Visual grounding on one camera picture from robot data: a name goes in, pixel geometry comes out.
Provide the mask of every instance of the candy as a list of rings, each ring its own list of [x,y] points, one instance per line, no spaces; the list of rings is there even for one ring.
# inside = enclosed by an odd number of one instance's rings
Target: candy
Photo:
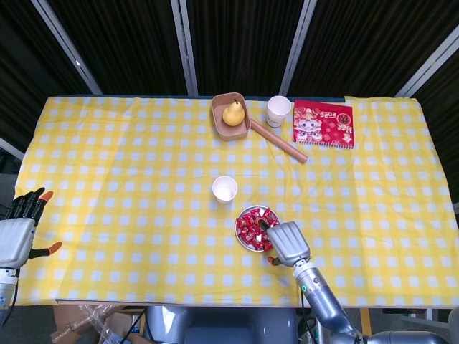
[[[238,217],[236,219],[236,228],[242,228],[242,227],[245,227],[247,226],[247,222],[245,222],[244,219],[241,219],[240,217]]]
[[[256,208],[236,219],[236,233],[247,247],[258,252],[267,252],[273,249],[273,245],[269,240],[268,233],[258,224],[260,220],[269,226],[279,224],[276,216],[269,208],[264,211],[263,216],[261,216],[261,210]]]
[[[244,240],[246,244],[253,244],[253,238],[255,238],[255,233],[243,234],[241,239]]]
[[[252,218],[252,215],[250,215],[250,214],[244,214],[244,215],[242,215],[242,218],[244,219],[246,226],[250,226],[250,225],[253,225],[255,223],[255,219]]]
[[[268,252],[271,249],[273,249],[273,244],[271,244],[271,242],[263,242],[263,251]]]
[[[250,211],[250,215],[252,215],[252,218],[256,219],[257,217],[260,217],[260,208],[255,208]]]

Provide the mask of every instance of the black curtain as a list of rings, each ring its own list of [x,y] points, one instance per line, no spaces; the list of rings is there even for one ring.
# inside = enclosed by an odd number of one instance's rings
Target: black curtain
[[[459,24],[459,1],[319,0],[289,95],[394,96]]]
[[[456,52],[413,97],[421,103],[435,149],[459,202],[459,52]]]
[[[49,4],[103,93],[187,94],[169,0]]]
[[[279,92],[303,0],[188,0],[200,95]]]
[[[0,137],[29,145],[46,99],[89,93],[30,1],[0,1]]]

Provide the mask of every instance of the robotic arm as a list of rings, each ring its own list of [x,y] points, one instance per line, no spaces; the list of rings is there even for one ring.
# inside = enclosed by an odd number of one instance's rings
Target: robotic arm
[[[429,332],[383,332],[367,337],[350,323],[346,313],[314,263],[308,243],[295,222],[287,222],[267,230],[282,264],[293,267],[293,276],[303,291],[317,320],[334,333],[333,344],[447,344]]]
[[[14,199],[5,219],[0,221],[0,328],[9,316],[13,295],[14,299],[17,295],[22,265],[28,259],[49,256],[62,246],[57,242],[46,249],[32,248],[43,208],[52,197],[52,191],[41,196],[43,192],[44,188],[40,188]]]

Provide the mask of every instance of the red booklet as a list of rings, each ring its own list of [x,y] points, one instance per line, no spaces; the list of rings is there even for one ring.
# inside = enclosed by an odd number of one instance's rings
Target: red booklet
[[[352,107],[296,100],[293,141],[354,148]]]

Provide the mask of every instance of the orange fingertip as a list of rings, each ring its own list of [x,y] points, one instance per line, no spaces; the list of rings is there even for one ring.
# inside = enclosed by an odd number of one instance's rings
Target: orange fingertip
[[[51,245],[48,250],[49,250],[49,255],[55,253],[60,247],[62,246],[62,242],[55,242],[53,245]]]
[[[43,196],[41,196],[39,199],[42,199],[43,201],[49,202],[49,200],[51,199],[52,195],[54,195],[54,192],[48,191]]]

